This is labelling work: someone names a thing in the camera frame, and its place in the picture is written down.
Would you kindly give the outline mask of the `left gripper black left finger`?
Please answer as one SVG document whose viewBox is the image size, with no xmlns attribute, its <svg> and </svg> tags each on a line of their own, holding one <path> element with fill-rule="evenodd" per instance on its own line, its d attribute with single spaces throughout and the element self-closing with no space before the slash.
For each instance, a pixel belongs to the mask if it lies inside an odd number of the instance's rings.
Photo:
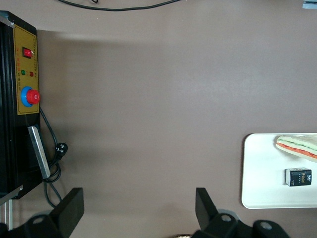
<svg viewBox="0 0 317 238">
<path fill-rule="evenodd" d="M 9 230 L 0 225 L 2 238 L 68 238 L 84 215 L 83 188 L 73 188 L 49 213 L 30 218 L 26 223 Z"/>
</svg>

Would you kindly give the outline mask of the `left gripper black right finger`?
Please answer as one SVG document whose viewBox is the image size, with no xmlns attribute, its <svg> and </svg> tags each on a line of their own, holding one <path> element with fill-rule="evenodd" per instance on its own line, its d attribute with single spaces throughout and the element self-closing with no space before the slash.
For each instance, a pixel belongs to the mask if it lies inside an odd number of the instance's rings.
<svg viewBox="0 0 317 238">
<path fill-rule="evenodd" d="M 248 226 L 228 212 L 217 210 L 205 188 L 196 189 L 196 217 L 200 226 L 194 238 L 287 238 L 289 235 L 277 223 L 257 220 Z"/>
</svg>

